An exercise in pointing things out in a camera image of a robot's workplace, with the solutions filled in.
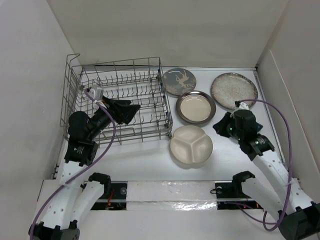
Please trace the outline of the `cream plate with metallic rim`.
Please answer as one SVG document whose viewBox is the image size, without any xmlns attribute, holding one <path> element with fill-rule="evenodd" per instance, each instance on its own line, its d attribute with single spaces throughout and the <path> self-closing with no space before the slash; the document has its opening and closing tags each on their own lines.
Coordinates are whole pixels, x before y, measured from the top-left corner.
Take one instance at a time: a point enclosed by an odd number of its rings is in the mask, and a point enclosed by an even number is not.
<svg viewBox="0 0 320 240">
<path fill-rule="evenodd" d="M 198 90 L 180 95 L 176 100 L 175 109 L 181 119 L 195 125 L 208 123 L 217 111 L 213 98 Z"/>
</svg>

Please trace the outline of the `cream three-section divided plate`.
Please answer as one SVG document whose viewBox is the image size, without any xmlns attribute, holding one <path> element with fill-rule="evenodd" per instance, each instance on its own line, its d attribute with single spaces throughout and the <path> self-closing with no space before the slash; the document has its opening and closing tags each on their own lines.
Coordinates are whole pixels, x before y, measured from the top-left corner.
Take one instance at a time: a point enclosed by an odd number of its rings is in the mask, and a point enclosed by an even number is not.
<svg viewBox="0 0 320 240">
<path fill-rule="evenodd" d="M 169 149 L 173 157 L 180 163 L 200 165 L 210 158 L 214 144 L 202 128 L 185 125 L 174 131 Z"/>
</svg>

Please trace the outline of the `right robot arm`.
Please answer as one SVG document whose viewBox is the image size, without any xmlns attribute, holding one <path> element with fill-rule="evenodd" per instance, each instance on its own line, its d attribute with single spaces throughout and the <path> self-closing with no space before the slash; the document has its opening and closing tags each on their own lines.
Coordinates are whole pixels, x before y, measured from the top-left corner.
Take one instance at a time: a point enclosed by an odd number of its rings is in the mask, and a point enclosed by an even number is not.
<svg viewBox="0 0 320 240">
<path fill-rule="evenodd" d="M 231 191 L 237 197 L 255 200 L 275 221 L 286 240 L 302 240 L 320 231 L 320 205 L 313 201 L 290 176 L 275 147 L 257 132 L 254 114 L 247 109 L 227 112 L 213 125 L 222 137 L 234 138 L 241 151 L 259 168 L 272 190 L 263 186 L 250 171 L 232 177 Z"/>
</svg>

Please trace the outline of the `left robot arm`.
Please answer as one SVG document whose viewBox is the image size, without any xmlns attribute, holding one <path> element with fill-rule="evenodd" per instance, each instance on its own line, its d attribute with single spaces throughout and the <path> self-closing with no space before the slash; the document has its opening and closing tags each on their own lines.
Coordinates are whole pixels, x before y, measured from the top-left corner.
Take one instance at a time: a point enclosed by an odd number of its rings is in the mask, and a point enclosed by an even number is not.
<svg viewBox="0 0 320 240">
<path fill-rule="evenodd" d="M 42 219 L 35 218 L 29 229 L 31 240 L 77 240 L 79 224 L 99 198 L 111 194 L 111 178 L 107 174 L 88 171 L 100 158 L 99 145 L 94 141 L 108 125 L 129 124 L 140 109 L 130 100 L 103 97 L 96 101 L 93 116 L 84 111 L 72 113 L 68 119 L 67 151 L 58 189 L 45 201 L 36 217 L 46 209 Z"/>
</svg>

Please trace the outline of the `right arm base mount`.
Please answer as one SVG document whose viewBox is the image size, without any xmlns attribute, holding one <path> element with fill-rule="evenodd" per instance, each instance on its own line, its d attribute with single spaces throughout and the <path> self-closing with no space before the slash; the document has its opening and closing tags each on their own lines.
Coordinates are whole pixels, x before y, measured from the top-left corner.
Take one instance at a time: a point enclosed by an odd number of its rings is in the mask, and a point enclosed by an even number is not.
<svg viewBox="0 0 320 240">
<path fill-rule="evenodd" d="M 218 210 L 254 210 L 263 209 L 255 200 L 245 195 L 242 191 L 242 183 L 249 178 L 255 178 L 250 171 L 240 172 L 232 177 L 232 180 L 216 181 L 213 189 Z"/>
</svg>

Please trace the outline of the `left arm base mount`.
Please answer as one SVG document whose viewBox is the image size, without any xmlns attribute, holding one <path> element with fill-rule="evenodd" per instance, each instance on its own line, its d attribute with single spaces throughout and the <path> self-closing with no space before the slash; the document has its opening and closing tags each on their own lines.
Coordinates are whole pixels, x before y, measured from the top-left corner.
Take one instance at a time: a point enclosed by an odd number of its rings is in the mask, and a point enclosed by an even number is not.
<svg viewBox="0 0 320 240">
<path fill-rule="evenodd" d="M 104 186 L 104 193 L 94 203 L 91 208 L 92 211 L 122 211 L 127 209 L 127 182 L 112 181 L 109 175 L 94 172 L 88 180 L 80 185 L 81 188 L 84 190 L 87 183 L 92 181 L 98 181 Z"/>
</svg>

